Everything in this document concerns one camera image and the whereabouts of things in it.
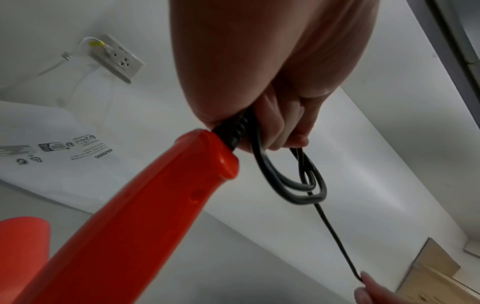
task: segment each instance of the skin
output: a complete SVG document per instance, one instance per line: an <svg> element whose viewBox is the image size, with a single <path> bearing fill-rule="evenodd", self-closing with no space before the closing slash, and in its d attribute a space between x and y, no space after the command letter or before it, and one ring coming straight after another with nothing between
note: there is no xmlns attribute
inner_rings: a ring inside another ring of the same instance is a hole
<svg viewBox="0 0 480 304"><path fill-rule="evenodd" d="M209 128L253 106L265 148L307 146L321 105L362 56L378 8L379 0L172 0L188 104ZM407 304L362 278L358 304Z"/></svg>

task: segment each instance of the outlet cover plate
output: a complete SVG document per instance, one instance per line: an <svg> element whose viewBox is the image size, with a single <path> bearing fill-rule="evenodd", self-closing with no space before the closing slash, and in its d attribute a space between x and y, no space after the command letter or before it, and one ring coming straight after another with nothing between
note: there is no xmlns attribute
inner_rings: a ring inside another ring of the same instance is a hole
<svg viewBox="0 0 480 304"><path fill-rule="evenodd" d="M111 36L102 35L100 40L113 48L113 54L110 56L104 48L94 47L90 56L125 82L131 83L144 63Z"/></svg>

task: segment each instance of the black cord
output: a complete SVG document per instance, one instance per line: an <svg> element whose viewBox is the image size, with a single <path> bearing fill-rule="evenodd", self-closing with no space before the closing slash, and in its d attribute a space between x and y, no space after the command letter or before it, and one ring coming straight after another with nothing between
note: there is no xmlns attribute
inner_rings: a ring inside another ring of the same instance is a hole
<svg viewBox="0 0 480 304"><path fill-rule="evenodd" d="M319 173L308 156L303 152L303 149L290 148L293 156L298 161L298 174L300 175L301 181L301 183L299 183L278 172L278 170L270 162L267 153L262 147L260 126L252 110L242 112L213 129L213 132L216 133L232 150L238 145L245 131L248 135L248 139L250 140L251 150L255 156L256 162L270 186L275 190L276 193L292 204L314 205L315 209L320 215L320 218L325 223L325 226L330 231L330 234L340 249L340 252L350 266L353 275L360 282L363 282L347 251L345 250L342 241L340 241L339 236L327 219L325 212L323 211L322 207L320 207L319 203L324 201L327 197L327 186L325 185L322 175ZM319 192L318 194L313 194L312 191L317 187L317 185ZM290 192L288 188L300 192L306 192L307 195L294 194Z"/></svg>

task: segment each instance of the white cable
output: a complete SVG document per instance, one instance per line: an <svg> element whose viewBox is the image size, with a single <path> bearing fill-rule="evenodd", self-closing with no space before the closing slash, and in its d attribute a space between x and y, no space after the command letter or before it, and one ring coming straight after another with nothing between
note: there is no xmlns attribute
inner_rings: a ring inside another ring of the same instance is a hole
<svg viewBox="0 0 480 304"><path fill-rule="evenodd" d="M29 74L29 75L24 75L22 77L20 77L19 79L17 79L15 82L9 84L9 85L3 85L3 86L0 86L0 92L3 92L3 91L7 91L7 90L11 90L11 89L14 89L16 88L17 86L19 85L22 85L24 84L25 82L27 81L30 81L34 78L37 78L39 76L42 76L42 75L45 75L53 70L55 70L56 68L58 68L59 66L61 66L62 64L64 64L65 62L69 61L70 59L72 59L72 57L74 56L74 54L77 54L79 48L87 41L90 41L90 40L94 40L96 42L101 42L100 39L97 39L95 37L85 37L83 39L81 39L79 41L79 43L76 45L76 47L74 48L74 50L72 52L63 52L61 57L63 58L60 62L57 62L56 64L54 64L53 66L45 69L45 70L42 70L41 72L38 72L38 73L33 73L33 74Z"/></svg>

